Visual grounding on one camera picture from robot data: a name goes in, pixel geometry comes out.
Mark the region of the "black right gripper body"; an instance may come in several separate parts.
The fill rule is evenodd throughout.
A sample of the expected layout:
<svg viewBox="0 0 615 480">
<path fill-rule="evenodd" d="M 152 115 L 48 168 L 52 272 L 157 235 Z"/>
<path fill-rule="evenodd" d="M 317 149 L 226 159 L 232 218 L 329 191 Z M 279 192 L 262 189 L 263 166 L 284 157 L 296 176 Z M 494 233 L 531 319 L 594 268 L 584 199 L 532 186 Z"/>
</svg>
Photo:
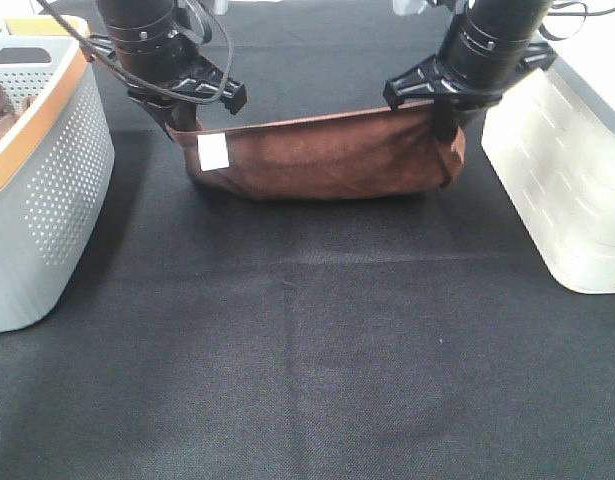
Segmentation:
<svg viewBox="0 0 615 480">
<path fill-rule="evenodd" d="M 536 70 L 557 58 L 545 41 L 535 41 L 544 9 L 464 9 L 454 16 L 437 53 L 442 86 L 451 102 L 486 108 Z"/>
</svg>

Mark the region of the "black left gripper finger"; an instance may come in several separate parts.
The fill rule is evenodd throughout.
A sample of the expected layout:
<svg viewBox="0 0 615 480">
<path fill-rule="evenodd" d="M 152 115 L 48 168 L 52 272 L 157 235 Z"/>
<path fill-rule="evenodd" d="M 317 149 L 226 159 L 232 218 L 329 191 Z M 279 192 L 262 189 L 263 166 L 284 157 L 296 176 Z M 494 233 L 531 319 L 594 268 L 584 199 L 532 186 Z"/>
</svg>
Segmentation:
<svg viewBox="0 0 615 480">
<path fill-rule="evenodd" d="M 142 98 L 136 103 L 156 122 L 171 141 L 181 132 L 197 130 L 197 106 L 182 100 Z"/>
<path fill-rule="evenodd" d="M 220 103 L 231 114 L 238 114 L 246 104 L 246 87 L 244 84 L 227 78 L 222 80 L 202 80 L 196 93 L 205 104 Z"/>
</svg>

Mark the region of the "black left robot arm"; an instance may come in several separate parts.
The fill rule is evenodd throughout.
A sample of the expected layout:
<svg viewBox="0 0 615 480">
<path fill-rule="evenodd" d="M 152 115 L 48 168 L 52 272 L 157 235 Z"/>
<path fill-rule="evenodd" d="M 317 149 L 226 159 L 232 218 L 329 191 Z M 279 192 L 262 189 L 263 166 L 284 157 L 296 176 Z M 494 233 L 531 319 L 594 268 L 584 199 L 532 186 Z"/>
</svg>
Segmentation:
<svg viewBox="0 0 615 480">
<path fill-rule="evenodd" d="M 246 87 L 230 76 L 233 43 L 200 1 L 98 1 L 106 34 L 89 41 L 126 85 L 130 100 L 161 127 L 193 131 L 197 109 L 220 103 L 237 114 Z"/>
</svg>

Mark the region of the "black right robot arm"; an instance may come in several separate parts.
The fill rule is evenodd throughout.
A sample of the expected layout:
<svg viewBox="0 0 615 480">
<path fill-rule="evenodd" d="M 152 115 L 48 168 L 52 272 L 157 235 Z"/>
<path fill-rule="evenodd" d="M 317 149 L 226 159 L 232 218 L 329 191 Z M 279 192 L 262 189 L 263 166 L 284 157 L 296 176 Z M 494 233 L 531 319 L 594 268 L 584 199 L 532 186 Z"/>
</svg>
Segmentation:
<svg viewBox="0 0 615 480">
<path fill-rule="evenodd" d="M 383 98 L 393 110 L 418 101 L 434 106 L 434 127 L 465 126 L 500 103 L 504 94 L 557 58 L 535 39 L 550 1 L 465 1 L 454 8 L 438 50 L 386 80 Z"/>
</svg>

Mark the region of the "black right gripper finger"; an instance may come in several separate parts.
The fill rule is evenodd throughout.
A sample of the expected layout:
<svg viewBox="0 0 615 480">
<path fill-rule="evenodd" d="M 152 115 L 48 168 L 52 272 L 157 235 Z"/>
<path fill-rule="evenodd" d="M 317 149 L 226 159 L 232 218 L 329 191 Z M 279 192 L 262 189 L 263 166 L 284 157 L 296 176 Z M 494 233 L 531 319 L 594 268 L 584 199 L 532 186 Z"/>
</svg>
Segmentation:
<svg viewBox="0 0 615 480">
<path fill-rule="evenodd" d="M 484 105 L 469 102 L 434 103 L 434 138 L 454 140 L 458 130 L 464 129 L 474 119 L 484 114 Z"/>
<path fill-rule="evenodd" d="M 383 98 L 391 109 L 409 100 L 433 99 L 443 91 L 436 58 L 426 58 L 409 70 L 386 80 Z"/>
</svg>

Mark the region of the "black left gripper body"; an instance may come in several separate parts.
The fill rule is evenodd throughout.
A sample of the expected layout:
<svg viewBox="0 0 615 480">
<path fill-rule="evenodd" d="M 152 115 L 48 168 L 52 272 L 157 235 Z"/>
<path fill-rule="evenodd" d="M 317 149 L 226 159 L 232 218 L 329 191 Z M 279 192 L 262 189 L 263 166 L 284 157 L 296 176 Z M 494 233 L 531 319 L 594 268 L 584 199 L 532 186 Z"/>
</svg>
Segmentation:
<svg viewBox="0 0 615 480">
<path fill-rule="evenodd" d="M 199 51 L 211 39 L 209 28 L 197 33 L 181 24 L 131 29 L 110 26 L 106 36 L 89 37 L 96 51 L 125 74 L 202 103 L 196 93 L 200 82 L 223 81 L 223 71 Z"/>
</svg>

